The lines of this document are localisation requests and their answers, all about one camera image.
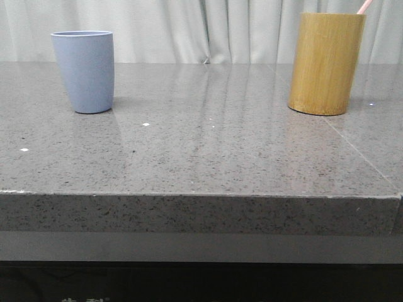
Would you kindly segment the bamboo cylinder holder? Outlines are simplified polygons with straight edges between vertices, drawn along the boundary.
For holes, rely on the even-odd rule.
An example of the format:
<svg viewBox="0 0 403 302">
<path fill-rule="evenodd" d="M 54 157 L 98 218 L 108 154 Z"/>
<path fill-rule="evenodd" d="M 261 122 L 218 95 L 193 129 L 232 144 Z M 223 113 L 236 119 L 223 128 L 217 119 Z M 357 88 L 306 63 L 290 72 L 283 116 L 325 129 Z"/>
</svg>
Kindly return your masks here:
<svg viewBox="0 0 403 302">
<path fill-rule="evenodd" d="M 364 14 L 302 13 L 288 107 L 337 116 L 347 111 Z"/>
</svg>

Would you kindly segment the white curtain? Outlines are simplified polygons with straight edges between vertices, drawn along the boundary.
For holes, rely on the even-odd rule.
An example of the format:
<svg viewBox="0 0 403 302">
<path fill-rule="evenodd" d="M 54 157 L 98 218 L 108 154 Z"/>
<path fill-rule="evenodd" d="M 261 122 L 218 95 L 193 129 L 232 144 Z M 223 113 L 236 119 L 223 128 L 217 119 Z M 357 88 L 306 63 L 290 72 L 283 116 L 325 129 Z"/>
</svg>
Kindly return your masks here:
<svg viewBox="0 0 403 302">
<path fill-rule="evenodd" d="M 52 61 L 51 34 L 111 31 L 115 60 L 290 64 L 303 12 L 361 1 L 2 1 L 1 60 Z"/>
</svg>

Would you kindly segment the blue plastic cup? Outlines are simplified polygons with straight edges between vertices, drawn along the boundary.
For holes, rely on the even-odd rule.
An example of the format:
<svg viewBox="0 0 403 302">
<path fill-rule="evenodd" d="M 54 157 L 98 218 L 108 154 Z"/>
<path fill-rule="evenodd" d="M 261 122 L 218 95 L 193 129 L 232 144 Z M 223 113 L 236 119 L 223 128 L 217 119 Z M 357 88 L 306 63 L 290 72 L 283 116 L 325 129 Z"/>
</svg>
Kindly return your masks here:
<svg viewBox="0 0 403 302">
<path fill-rule="evenodd" d="M 94 114 L 111 109 L 115 86 L 113 33 L 62 31 L 51 34 L 51 39 L 73 110 Z"/>
</svg>

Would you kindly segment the pink chopstick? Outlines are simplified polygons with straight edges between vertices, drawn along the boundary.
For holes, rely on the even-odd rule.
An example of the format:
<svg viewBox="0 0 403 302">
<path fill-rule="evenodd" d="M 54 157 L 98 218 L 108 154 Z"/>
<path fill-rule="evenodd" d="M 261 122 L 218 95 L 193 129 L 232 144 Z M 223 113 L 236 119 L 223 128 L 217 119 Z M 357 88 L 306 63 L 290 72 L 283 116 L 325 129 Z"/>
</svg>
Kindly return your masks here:
<svg viewBox="0 0 403 302">
<path fill-rule="evenodd" d="M 356 14 L 364 14 L 372 2 L 373 2 L 373 0 L 365 0 Z"/>
</svg>

